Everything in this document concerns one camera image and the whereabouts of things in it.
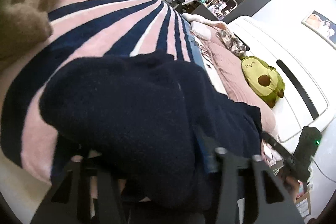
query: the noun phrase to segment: green plush toy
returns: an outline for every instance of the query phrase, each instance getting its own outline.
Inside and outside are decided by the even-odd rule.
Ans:
[[[285,83],[275,68],[255,56],[243,58],[241,68],[249,86],[270,108],[283,98]]]

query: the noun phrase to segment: white cable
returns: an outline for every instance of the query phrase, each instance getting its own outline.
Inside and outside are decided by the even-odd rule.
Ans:
[[[325,178],[327,178],[328,180],[332,181],[333,183],[336,183],[335,180],[332,180],[331,178],[329,178],[328,176],[326,176],[322,170],[320,169],[320,167],[318,166],[318,164],[316,163],[316,161],[314,160],[314,157],[313,156],[310,156],[310,160],[313,161],[316,165],[316,167],[320,170],[321,174],[325,176]]]

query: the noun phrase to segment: dark blue cloth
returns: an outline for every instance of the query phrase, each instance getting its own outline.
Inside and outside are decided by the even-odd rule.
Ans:
[[[235,155],[260,154],[259,108],[233,102],[201,67],[163,52],[76,59],[48,82],[40,112],[167,208],[203,211],[219,193],[195,128]]]

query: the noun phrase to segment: photo frame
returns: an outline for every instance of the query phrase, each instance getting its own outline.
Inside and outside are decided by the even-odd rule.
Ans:
[[[317,11],[312,11],[303,20],[302,24],[317,33],[336,49],[336,24]]]

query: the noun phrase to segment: plush toy face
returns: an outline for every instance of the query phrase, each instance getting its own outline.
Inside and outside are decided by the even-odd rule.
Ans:
[[[259,60],[246,58],[241,63],[241,68],[251,88],[257,95],[267,96],[277,88],[277,72],[265,67]]]

